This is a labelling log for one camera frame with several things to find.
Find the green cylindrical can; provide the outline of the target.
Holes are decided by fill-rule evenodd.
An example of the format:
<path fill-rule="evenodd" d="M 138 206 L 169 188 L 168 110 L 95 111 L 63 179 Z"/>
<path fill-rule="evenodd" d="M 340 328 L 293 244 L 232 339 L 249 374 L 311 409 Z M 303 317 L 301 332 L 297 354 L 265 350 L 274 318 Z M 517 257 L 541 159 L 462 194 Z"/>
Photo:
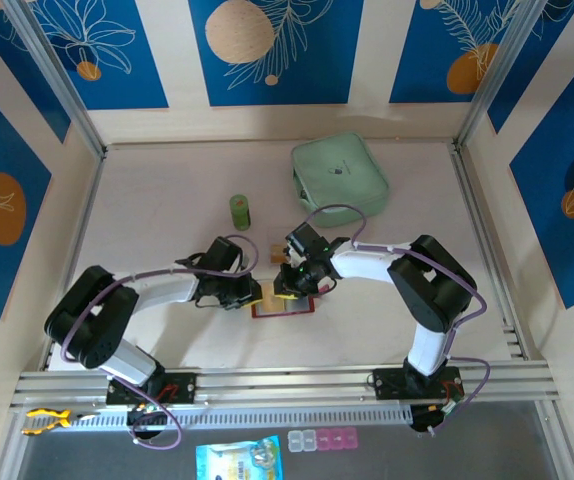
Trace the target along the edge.
<path fill-rule="evenodd" d="M 229 199 L 230 214 L 233 226 L 238 231 L 246 231 L 251 227 L 249 202 L 245 195 L 236 194 Z"/>

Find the blue snack bag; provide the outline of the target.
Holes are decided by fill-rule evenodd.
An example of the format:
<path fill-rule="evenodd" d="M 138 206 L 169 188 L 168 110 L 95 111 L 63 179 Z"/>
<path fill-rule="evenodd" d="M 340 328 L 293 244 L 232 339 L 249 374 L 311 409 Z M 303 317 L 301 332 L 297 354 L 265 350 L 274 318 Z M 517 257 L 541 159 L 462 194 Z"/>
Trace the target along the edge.
<path fill-rule="evenodd" d="M 284 480 L 279 437 L 198 446 L 196 480 Z"/>

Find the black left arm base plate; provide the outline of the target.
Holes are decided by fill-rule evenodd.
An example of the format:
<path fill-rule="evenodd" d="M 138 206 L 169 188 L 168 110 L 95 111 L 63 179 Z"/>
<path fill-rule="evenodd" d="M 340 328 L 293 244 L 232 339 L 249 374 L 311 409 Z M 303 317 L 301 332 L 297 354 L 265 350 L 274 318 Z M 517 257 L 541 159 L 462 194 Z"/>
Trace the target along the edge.
<path fill-rule="evenodd" d="M 109 382 L 106 392 L 107 405 L 136 405 L 147 402 L 144 394 L 167 404 L 191 405 L 196 393 L 197 374 L 194 372 L 155 373 L 142 386 L 135 385 L 137 392 L 127 387 L 120 377 Z"/>

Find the aluminium frame post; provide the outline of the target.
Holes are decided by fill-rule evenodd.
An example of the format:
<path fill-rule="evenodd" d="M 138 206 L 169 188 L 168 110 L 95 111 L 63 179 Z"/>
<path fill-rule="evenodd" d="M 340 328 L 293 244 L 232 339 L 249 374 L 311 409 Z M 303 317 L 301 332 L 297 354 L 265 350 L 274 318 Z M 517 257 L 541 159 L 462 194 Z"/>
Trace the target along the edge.
<path fill-rule="evenodd" d="M 473 97 L 458 134 L 453 139 L 453 146 L 457 153 L 464 151 L 464 148 L 476 132 L 479 123 L 514 65 L 546 3 L 547 0 L 521 0 L 519 2 L 516 16 L 510 22 L 496 55 Z"/>
<path fill-rule="evenodd" d="M 25 0 L 1 0 L 5 13 L 18 32 L 41 74 L 72 120 L 88 149 L 102 162 L 106 146 L 80 95 L 38 20 Z"/>

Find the yellow handled pliers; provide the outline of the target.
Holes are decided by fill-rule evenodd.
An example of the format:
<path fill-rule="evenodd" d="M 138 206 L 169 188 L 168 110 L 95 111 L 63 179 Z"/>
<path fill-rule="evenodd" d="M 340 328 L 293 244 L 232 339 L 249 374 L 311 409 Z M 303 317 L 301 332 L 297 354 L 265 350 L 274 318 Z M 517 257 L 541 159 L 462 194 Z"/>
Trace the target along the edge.
<path fill-rule="evenodd" d="M 37 436 L 56 428 L 70 428 L 77 421 L 90 420 L 97 416 L 97 412 L 74 413 L 69 409 L 36 408 L 29 410 L 25 414 L 25 418 L 42 418 L 45 420 L 45 424 L 39 427 L 23 428 L 22 434 L 25 436 Z"/>

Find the aluminium mounting rail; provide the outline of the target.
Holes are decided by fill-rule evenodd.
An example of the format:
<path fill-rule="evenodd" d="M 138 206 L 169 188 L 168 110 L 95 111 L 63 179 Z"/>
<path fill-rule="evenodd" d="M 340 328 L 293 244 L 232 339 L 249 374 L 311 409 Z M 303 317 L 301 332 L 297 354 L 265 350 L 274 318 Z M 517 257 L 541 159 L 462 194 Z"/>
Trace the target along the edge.
<path fill-rule="evenodd" d="M 477 386 L 478 402 L 556 401 L 559 389 L 546 361 L 452 361 L 467 394 Z M 195 369 L 192 408 L 260 408 L 372 405 L 368 384 L 376 367 Z M 65 407 L 99 409 L 105 404 L 108 379 L 97 371 L 23 372 L 10 408 Z"/>

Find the aluminium table side rail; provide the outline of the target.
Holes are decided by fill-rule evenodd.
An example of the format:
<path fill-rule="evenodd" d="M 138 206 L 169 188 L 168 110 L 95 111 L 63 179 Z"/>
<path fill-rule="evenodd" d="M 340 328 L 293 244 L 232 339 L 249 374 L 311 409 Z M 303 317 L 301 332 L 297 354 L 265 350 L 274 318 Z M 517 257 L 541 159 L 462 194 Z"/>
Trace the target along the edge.
<path fill-rule="evenodd" d="M 69 316 L 73 317 L 73 320 L 70 321 L 71 324 L 74 324 L 76 321 L 76 315 L 80 314 L 80 312 L 84 309 L 84 307 L 76 307 L 76 295 L 71 295 L 70 291 L 75 286 L 76 280 L 76 266 L 78 263 L 78 259 L 80 256 L 80 252 L 82 249 L 83 241 L 85 238 L 89 218 L 91 216 L 91 212 L 93 209 L 94 201 L 96 198 L 98 186 L 100 183 L 100 179 L 102 176 L 102 171 L 104 168 L 104 163 L 107 158 L 107 152 L 104 152 L 100 158 L 99 164 L 95 169 L 92 183 L 90 185 L 89 191 L 85 198 L 85 202 L 83 205 L 83 210 L 81 214 L 80 221 L 76 227 L 75 235 L 73 237 L 73 246 L 71 248 L 71 253 L 68 258 L 68 265 L 64 280 L 62 281 L 62 285 L 59 287 L 58 290 L 58 297 L 57 302 L 55 303 L 55 308 L 53 310 L 53 315 L 49 315 L 48 319 L 51 320 L 52 318 L 56 319 L 59 316 L 59 312 L 61 308 L 67 309 L 70 303 L 73 303 L 73 311 L 74 313 L 69 313 Z"/>
<path fill-rule="evenodd" d="M 500 314 L 500 323 L 510 358 L 512 360 L 525 360 L 525 352 L 517 333 L 515 310 L 508 296 L 506 284 L 501 276 L 491 237 L 483 218 L 481 204 L 474 191 L 474 185 L 461 154 L 456 149 L 452 149 L 450 157 L 463 200 L 473 224 L 477 244 L 481 251 L 485 276 L 490 283 L 491 296 L 486 296 L 489 307 L 494 307 Z"/>

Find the black under-rail mount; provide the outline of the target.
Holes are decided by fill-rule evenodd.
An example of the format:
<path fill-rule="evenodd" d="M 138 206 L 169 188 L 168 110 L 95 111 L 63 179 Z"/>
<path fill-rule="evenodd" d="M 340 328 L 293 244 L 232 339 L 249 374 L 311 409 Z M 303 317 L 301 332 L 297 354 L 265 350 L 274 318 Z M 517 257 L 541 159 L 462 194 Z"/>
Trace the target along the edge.
<path fill-rule="evenodd" d="M 149 441 L 162 432 L 167 416 L 153 404 L 139 404 L 126 416 L 126 425 L 135 441 Z"/>
<path fill-rule="evenodd" d="M 411 428 L 418 433 L 431 433 L 444 420 L 444 414 L 440 405 L 412 405 Z"/>

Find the red card holder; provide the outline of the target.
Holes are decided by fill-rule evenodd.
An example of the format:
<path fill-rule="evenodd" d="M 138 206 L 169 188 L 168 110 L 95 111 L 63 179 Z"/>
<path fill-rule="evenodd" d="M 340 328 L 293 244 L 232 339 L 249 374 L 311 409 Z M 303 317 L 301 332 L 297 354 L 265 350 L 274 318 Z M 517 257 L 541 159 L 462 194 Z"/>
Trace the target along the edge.
<path fill-rule="evenodd" d="M 261 280 L 260 286 L 264 282 L 273 282 L 271 280 Z M 297 300 L 283 300 L 284 301 L 284 311 L 281 313 L 274 314 L 264 314 L 261 309 L 261 303 L 254 305 L 251 308 L 251 317 L 254 319 L 261 318 L 273 318 L 273 317 L 283 317 L 283 316 L 295 316 L 313 313 L 315 311 L 315 305 L 311 298 L 303 297 Z"/>

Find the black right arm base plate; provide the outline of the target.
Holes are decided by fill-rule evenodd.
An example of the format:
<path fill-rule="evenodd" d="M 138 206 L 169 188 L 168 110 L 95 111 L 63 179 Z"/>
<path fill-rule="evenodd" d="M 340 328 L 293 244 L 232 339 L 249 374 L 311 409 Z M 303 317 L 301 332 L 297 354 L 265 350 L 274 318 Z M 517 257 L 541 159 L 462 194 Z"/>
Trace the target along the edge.
<path fill-rule="evenodd" d="M 431 376 L 413 368 L 379 368 L 372 372 L 378 400 L 460 400 L 464 397 L 464 388 L 457 382 L 460 377 L 459 369 L 453 366 Z"/>

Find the clear and pink pill organizer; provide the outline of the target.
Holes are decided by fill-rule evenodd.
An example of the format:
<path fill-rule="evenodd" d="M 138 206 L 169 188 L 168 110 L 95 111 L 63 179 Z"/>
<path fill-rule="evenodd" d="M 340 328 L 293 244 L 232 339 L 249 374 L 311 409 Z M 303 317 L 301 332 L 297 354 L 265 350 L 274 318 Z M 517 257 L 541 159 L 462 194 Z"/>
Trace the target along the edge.
<path fill-rule="evenodd" d="M 287 448 L 292 453 L 355 450 L 358 432 L 354 427 L 291 430 Z"/>

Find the mint green zip pouch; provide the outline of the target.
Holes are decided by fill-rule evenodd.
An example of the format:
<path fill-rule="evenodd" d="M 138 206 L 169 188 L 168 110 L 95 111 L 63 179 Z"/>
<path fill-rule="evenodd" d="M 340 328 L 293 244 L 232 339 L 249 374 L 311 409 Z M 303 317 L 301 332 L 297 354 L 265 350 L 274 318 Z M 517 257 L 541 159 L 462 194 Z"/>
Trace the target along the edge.
<path fill-rule="evenodd" d="M 314 224 L 333 228 L 380 214 L 390 187 L 364 139 L 346 132 L 313 140 L 291 152 L 293 182 Z"/>

